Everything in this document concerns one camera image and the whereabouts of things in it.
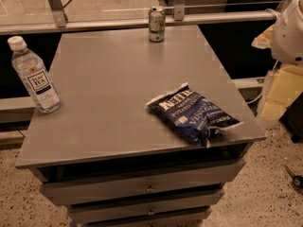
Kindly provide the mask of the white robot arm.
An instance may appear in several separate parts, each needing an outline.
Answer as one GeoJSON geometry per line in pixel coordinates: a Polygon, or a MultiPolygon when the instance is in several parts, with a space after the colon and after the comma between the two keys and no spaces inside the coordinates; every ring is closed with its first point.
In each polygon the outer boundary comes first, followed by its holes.
{"type": "Polygon", "coordinates": [[[303,65],[303,0],[292,0],[276,22],[267,27],[251,43],[258,49],[271,49],[275,60],[303,65]]]}

